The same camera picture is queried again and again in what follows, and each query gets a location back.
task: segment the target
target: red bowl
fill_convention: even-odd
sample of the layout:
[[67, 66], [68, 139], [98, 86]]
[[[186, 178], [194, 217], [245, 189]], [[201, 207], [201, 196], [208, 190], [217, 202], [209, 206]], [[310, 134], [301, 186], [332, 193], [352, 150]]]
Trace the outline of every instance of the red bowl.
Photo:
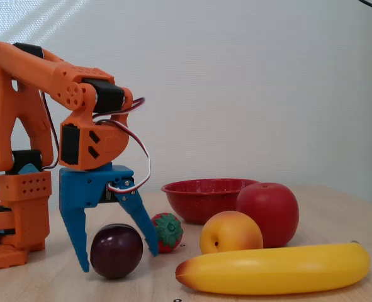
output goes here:
[[205, 224], [213, 215], [234, 211], [240, 190], [258, 181], [251, 179], [194, 179], [166, 184], [166, 193], [172, 209], [184, 220]]

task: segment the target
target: toy banana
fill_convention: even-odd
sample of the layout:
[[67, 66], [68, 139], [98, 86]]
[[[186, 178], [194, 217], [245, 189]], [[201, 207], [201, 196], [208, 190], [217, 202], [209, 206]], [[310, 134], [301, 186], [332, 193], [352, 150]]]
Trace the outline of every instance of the toy banana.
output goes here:
[[369, 268], [369, 254], [353, 242], [201, 255], [181, 263], [176, 279], [208, 293], [291, 294], [342, 288]]

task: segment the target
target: strawberry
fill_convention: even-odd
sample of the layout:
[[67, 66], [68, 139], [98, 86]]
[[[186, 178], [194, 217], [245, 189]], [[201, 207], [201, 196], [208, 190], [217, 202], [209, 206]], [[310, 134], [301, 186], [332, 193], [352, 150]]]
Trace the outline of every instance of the strawberry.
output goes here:
[[158, 234], [159, 253], [172, 252], [183, 237], [180, 221], [171, 213], [157, 214], [151, 220]]

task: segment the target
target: gripper jaw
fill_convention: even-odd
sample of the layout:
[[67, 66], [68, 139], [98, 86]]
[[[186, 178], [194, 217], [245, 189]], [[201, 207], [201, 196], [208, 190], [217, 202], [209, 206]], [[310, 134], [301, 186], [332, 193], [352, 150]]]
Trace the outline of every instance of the gripper jaw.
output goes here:
[[85, 209], [94, 208], [99, 203], [118, 202], [144, 234], [152, 255], [158, 254], [156, 229], [138, 191], [133, 194], [111, 193], [106, 200], [107, 183], [120, 188], [133, 186], [132, 176], [133, 171], [129, 168], [111, 163], [88, 172], [68, 168], [60, 170], [60, 214], [84, 272], [89, 271]]

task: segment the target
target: white wall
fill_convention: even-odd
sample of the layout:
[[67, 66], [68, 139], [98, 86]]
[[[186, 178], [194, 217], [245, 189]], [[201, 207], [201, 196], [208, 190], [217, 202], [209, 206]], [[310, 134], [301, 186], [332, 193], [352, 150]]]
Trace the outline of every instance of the white wall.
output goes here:
[[[129, 117], [152, 155], [144, 191], [249, 177], [372, 202], [372, 9], [359, 1], [0, 1], [0, 40], [99, 67], [147, 98]], [[69, 112], [49, 104], [58, 126]], [[146, 173], [134, 141], [115, 162]]]

